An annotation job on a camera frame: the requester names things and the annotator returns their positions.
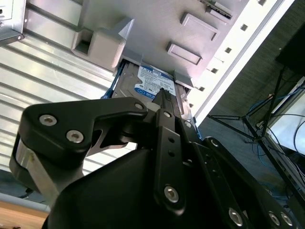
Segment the gray plastic tab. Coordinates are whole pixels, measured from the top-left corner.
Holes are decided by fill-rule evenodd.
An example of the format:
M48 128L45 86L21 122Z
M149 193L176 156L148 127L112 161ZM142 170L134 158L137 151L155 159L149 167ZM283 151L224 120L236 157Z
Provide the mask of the gray plastic tab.
M184 16L181 19L181 24L185 27L186 26L191 27L194 31L206 31L208 29L209 31L212 32L212 37L211 37L212 41L219 34L218 29L189 13L184 14Z
M100 67L114 72L134 19L125 18L111 30L96 29L94 32L82 29L74 35L72 52Z
M199 65L202 60L200 56L197 56L196 54L173 43L169 43L167 53L173 57L186 60L195 65Z
M181 86L189 88L189 89L194 88L194 85L191 81L190 76L182 74L182 73L178 72L177 70L175 70L173 73L173 77L174 77L175 83L180 84Z

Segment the wooden surface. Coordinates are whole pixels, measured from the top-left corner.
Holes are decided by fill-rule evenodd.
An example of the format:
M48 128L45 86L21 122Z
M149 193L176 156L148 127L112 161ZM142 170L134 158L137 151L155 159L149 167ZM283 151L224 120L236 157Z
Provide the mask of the wooden surface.
M0 228L41 229L47 216L45 212L0 201Z

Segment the silver corrugated panel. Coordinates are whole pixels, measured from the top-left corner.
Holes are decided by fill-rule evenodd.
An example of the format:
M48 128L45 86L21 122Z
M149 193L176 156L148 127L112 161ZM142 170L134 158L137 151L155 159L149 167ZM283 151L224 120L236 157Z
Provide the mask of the silver corrugated panel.
M74 56L69 45L81 5L71 0L30 0L25 39L0 48L0 169L9 161L22 111L29 105L99 99L113 75ZM107 150L88 157L84 173L134 149Z

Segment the screw hole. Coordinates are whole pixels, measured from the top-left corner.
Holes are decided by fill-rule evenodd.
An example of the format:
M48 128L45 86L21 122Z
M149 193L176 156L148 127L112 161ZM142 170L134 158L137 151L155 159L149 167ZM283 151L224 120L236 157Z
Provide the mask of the screw hole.
M171 143L175 143L175 140L173 140L171 137L169 137L168 140L169 140Z
M44 118L43 119L46 123L52 123L53 122L53 119L51 118Z
M170 151L168 151L168 155L174 157L174 156L175 156L175 153L174 153L173 151L170 150Z
M78 139L80 136L78 134L72 134L71 137L74 137L74 138Z
M213 169L212 172L215 174L215 176L219 177L219 174L215 169Z

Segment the metal enclosure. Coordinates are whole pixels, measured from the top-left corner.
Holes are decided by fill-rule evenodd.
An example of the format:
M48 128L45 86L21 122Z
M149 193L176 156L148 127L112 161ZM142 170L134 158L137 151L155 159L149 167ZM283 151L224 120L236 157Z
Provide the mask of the metal enclosure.
M0 0L0 45L24 38L25 2L26 0Z

